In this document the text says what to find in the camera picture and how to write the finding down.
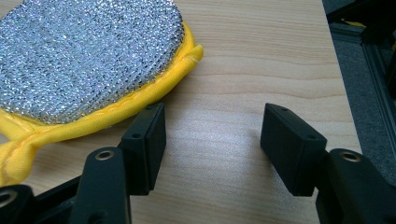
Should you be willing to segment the silver scouring pad yellow trim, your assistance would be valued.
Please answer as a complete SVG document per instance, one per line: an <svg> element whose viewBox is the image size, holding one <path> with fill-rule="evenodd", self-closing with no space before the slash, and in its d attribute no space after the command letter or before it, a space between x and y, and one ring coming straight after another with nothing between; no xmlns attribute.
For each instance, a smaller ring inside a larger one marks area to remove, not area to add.
<svg viewBox="0 0 396 224"><path fill-rule="evenodd" d="M173 0L23 0L0 18L0 187L41 147L157 102L203 55Z"/></svg>

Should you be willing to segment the black metal frame stand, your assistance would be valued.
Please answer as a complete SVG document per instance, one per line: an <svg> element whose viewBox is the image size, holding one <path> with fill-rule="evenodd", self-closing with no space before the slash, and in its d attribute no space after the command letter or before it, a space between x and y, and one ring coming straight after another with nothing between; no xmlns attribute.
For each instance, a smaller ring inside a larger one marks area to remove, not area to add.
<svg viewBox="0 0 396 224"><path fill-rule="evenodd" d="M329 24L361 28L358 42L371 72L391 149L396 152L396 0L352 0L326 18Z"/></svg>

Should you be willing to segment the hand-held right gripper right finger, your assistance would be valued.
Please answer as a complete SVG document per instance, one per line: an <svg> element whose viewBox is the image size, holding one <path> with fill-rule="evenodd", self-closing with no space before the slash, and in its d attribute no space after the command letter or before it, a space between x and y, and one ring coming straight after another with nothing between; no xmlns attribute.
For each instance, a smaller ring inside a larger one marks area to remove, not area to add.
<svg viewBox="0 0 396 224"><path fill-rule="evenodd" d="M264 107L261 148L293 196L312 196L327 139L286 107Z"/></svg>

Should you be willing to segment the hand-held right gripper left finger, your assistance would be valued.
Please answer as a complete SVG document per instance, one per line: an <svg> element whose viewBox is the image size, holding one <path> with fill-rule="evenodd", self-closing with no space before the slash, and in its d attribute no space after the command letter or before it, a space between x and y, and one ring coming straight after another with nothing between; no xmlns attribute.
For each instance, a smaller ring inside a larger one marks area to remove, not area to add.
<svg viewBox="0 0 396 224"><path fill-rule="evenodd" d="M122 136L127 192L148 195L154 190L166 147L164 104L141 110Z"/></svg>

